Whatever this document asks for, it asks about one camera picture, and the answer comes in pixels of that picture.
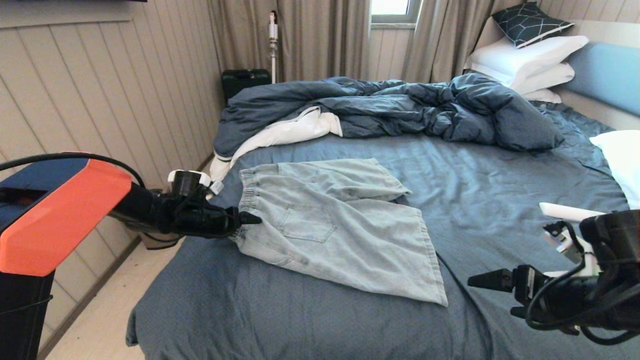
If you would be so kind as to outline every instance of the window frame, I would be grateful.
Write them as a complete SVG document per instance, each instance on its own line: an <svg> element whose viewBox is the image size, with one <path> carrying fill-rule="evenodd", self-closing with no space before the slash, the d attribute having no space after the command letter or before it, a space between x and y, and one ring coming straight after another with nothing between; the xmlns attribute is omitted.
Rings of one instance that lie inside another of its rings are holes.
<svg viewBox="0 0 640 360"><path fill-rule="evenodd" d="M406 14L396 15L371 15L372 25L381 24L411 24L415 25L418 21L418 13L420 12L420 0L409 0Z"/></svg>

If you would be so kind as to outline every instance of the headboard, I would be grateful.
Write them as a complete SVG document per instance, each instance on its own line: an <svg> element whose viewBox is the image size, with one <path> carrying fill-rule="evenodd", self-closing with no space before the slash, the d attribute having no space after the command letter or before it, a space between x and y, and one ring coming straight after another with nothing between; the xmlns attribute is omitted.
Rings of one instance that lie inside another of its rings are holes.
<svg viewBox="0 0 640 360"><path fill-rule="evenodd" d="M640 24L568 21L575 25L565 35L584 35L590 43L568 59L574 80L552 90L563 103L615 129L640 129ZM503 36L490 17L476 48Z"/></svg>

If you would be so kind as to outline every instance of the geometric patterned pillow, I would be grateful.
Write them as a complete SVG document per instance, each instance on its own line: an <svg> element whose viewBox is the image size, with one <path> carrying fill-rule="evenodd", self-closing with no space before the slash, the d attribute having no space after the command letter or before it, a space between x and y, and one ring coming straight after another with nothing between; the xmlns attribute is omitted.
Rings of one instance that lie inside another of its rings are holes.
<svg viewBox="0 0 640 360"><path fill-rule="evenodd" d="M491 16L517 49L549 37L556 37L573 26L571 22L549 17L536 6L536 3L512 6Z"/></svg>

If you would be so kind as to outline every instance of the black suitcase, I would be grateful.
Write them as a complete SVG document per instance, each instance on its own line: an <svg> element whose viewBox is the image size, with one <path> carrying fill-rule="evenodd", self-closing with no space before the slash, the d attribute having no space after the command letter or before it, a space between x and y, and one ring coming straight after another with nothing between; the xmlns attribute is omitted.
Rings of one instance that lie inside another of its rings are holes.
<svg viewBox="0 0 640 360"><path fill-rule="evenodd" d="M226 103L242 89L268 84L271 84L271 75L265 69L226 70L222 73L222 90Z"/></svg>

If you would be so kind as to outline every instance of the blue headboard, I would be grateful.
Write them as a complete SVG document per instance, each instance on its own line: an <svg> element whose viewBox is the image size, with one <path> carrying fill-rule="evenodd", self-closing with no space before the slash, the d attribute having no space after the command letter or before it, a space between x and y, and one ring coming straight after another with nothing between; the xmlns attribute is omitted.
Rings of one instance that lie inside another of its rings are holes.
<svg viewBox="0 0 640 360"><path fill-rule="evenodd" d="M568 62L575 77L561 88L640 115L640 49L591 42Z"/></svg>

